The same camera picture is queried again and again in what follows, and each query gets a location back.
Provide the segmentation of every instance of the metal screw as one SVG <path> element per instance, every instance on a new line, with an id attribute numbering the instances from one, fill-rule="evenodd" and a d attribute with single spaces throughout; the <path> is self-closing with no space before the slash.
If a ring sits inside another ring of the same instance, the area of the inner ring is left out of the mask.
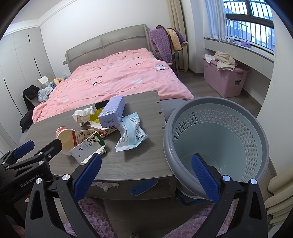
<path id="1" fill-rule="evenodd" d="M 226 182 L 229 182 L 230 181 L 230 177 L 228 175 L 224 175 L 223 176 L 223 180 L 226 181 Z"/>
<path id="2" fill-rule="evenodd" d="M 63 176 L 62 176 L 62 179 L 63 180 L 68 180 L 70 178 L 70 175 L 69 174 L 64 174 Z"/>
<path id="3" fill-rule="evenodd" d="M 42 179 L 41 178 L 37 178 L 36 183 L 39 184 L 41 182 L 42 182 Z"/>
<path id="4" fill-rule="evenodd" d="M 252 184 L 254 184 L 254 185 L 256 185 L 257 184 L 257 181 L 253 178 L 252 180 L 250 180 L 250 182 L 252 183 Z"/>

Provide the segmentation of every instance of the pink comforter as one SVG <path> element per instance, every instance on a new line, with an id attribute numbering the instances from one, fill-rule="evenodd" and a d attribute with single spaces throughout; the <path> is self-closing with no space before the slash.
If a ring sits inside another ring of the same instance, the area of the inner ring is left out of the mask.
<path id="1" fill-rule="evenodd" d="M 166 69 L 157 70 L 159 64 Z M 124 51 L 78 67 L 57 85 L 46 102 L 35 107 L 33 122 L 116 95 L 152 90 L 158 91 L 161 100 L 194 98 L 172 69 L 164 61 L 156 60 L 146 48 Z"/>

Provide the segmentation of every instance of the white wardrobe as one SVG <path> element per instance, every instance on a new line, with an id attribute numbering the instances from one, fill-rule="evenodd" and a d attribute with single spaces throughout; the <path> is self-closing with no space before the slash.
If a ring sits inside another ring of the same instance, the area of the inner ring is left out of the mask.
<path id="1" fill-rule="evenodd" d="M 45 74 L 55 77 L 40 27 L 21 30 L 1 39 L 0 124 L 4 131 L 0 130 L 0 133 L 12 148 L 11 140 L 19 145 L 22 136 L 20 120 L 28 111 L 23 91 Z"/>

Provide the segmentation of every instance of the pink storage box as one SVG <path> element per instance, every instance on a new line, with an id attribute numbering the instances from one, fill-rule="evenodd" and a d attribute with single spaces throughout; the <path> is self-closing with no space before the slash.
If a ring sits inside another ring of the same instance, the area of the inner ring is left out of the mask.
<path id="1" fill-rule="evenodd" d="M 235 67 L 233 71 L 217 69 L 217 61 L 212 60 L 208 63 L 203 58 L 205 70 L 205 82 L 218 92 L 223 98 L 235 97 L 240 95 L 245 82 L 248 70 Z"/>

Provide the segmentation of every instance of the fluffy rug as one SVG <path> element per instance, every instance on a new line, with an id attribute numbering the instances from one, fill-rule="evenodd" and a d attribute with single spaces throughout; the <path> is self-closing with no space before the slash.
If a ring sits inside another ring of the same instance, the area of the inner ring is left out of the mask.
<path id="1" fill-rule="evenodd" d="M 88 221 L 91 223 L 101 238 L 117 238 L 117 234 L 111 225 L 102 199 L 85 197 L 84 199 L 80 200 L 78 204 L 86 215 Z M 196 215 L 193 215 L 187 222 L 177 227 L 163 238 L 191 238 L 203 224 L 213 206 L 213 203 L 206 205 Z M 234 202 L 231 204 L 230 210 L 221 229 L 218 232 L 218 235 L 224 234 L 227 231 L 230 219 L 232 217 L 233 208 Z M 64 227 L 69 234 L 76 236 L 68 222 L 64 224 Z"/>

